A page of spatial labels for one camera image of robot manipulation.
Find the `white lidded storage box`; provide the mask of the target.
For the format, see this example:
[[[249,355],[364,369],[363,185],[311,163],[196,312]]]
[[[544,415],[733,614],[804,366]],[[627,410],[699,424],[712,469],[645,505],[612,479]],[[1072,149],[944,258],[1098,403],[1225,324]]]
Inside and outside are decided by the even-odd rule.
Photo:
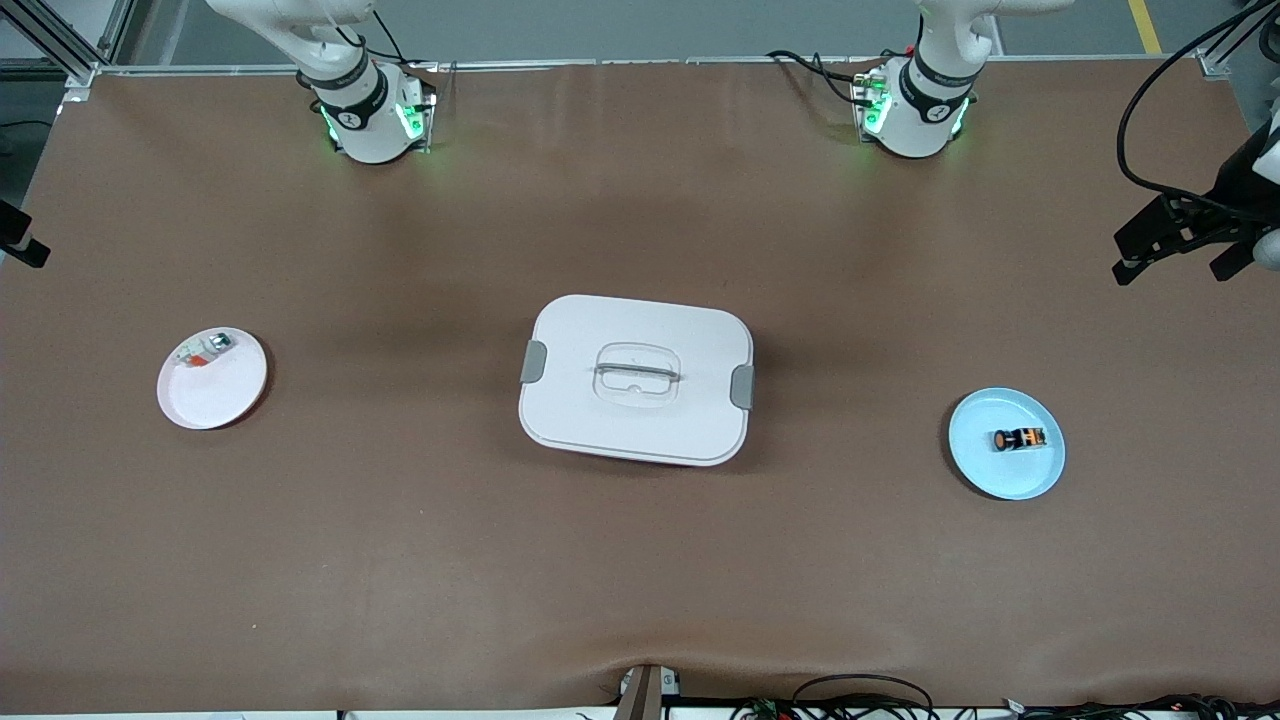
[[[754,383],[753,336],[733,314],[576,293],[534,322],[518,419],[549,448],[709,468],[742,447]]]

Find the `light blue round plate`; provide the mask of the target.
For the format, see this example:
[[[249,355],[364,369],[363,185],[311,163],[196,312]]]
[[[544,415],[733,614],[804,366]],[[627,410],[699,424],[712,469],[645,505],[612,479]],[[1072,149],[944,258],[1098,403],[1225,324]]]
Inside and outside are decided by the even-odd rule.
[[[1044,428],[1046,448],[997,452],[992,433],[1023,427]],[[1062,477],[1068,446],[1053,414],[1029,395],[1005,387],[978,389],[964,397],[948,420],[947,446],[957,470],[978,491],[995,498],[1023,501],[1052,489]]]

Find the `brown table mat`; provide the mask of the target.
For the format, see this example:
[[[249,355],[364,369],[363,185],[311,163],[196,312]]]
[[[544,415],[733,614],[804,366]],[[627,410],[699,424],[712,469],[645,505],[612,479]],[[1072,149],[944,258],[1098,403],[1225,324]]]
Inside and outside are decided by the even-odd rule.
[[[428,154],[334,154],[291,77],[114,77],[55,120],[0,269],[0,714],[598,705],[896,676],[938,705],[1280,698],[1280,273],[1114,283],[1149,61],[987,68],[904,161],[799,70],[460,72]],[[536,445],[538,313],[723,309],[755,342],[713,468]],[[189,430],[169,352],[253,334]],[[1068,446],[1007,501],[947,446],[1019,389]]]

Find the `pink round plate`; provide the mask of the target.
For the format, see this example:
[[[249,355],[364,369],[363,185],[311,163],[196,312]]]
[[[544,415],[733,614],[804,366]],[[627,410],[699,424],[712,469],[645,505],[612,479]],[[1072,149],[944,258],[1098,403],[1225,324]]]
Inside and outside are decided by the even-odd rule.
[[[186,338],[169,352],[156,379],[161,413],[189,430],[229,427],[247,416],[268,392],[271,368],[262,343],[247,331],[225,325],[195,334],[210,332],[228,333],[236,346],[207,366],[179,366],[173,355]]]

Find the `aluminium frame profile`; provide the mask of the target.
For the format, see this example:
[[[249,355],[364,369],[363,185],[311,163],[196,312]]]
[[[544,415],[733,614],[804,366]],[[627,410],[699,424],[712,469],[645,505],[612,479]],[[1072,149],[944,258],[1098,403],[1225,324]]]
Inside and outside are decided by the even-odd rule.
[[[138,0],[0,0],[0,72],[61,72],[87,85],[109,67]]]
[[[1196,55],[1210,77],[1258,61],[1280,76],[1280,0],[1233,0],[1238,8]]]

